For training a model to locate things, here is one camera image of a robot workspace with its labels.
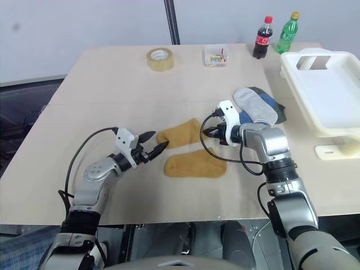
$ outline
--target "white wall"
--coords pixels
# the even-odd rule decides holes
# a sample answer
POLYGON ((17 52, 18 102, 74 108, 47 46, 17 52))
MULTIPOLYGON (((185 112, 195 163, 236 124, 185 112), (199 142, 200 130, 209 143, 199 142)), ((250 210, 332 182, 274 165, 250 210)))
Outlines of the white wall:
POLYGON ((273 39, 293 11, 300 12, 295 41, 320 42, 360 58, 360 0, 174 0, 181 44, 254 43, 266 15, 273 39))
POLYGON ((0 0, 0 34, 1 85, 61 77, 87 48, 171 44, 163 0, 0 0))

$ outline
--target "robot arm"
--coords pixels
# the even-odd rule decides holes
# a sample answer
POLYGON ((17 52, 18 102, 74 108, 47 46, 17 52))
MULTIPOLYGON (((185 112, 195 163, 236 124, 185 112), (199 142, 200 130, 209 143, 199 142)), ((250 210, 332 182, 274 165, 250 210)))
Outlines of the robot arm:
POLYGON ((318 229, 318 218, 302 179, 296 172, 283 131, 264 123, 240 124, 231 101, 222 101, 212 116, 224 122, 204 130, 220 144, 253 149, 263 164, 270 196, 269 217, 275 234, 287 239, 295 269, 359 269, 352 257, 330 234, 318 229))
POLYGON ((115 143, 120 153, 95 162, 85 170, 69 213, 39 269, 92 269, 94 258, 90 251, 96 243, 95 233, 110 191, 125 171, 154 159, 168 145, 164 142, 151 152, 144 152, 141 144, 154 134, 151 131, 135 136, 125 128, 118 128, 115 143))

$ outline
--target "gray sock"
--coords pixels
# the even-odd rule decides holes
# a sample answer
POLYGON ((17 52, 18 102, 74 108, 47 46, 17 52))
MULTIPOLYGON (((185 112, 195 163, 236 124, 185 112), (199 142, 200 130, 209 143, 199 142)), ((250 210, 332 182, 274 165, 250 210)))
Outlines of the gray sock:
POLYGON ((277 113, 250 88, 240 88, 233 95, 235 103, 244 110, 254 123, 262 122, 274 125, 277 113))

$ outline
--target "red bottle cap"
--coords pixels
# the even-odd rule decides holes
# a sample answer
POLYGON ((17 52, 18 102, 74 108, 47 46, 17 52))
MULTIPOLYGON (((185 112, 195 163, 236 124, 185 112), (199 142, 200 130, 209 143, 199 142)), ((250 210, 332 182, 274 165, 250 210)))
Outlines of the red bottle cap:
POLYGON ((266 23, 266 24, 272 23, 272 16, 266 16, 266 17, 265 17, 265 23, 266 23))

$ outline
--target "red label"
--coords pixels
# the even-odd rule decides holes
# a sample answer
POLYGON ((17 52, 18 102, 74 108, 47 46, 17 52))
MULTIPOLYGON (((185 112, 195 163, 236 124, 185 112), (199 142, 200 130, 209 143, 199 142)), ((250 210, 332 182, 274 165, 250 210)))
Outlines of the red label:
POLYGON ((259 44, 259 45, 269 45, 270 38, 264 38, 264 37, 261 37, 261 36, 258 35, 256 37, 256 43, 259 44))

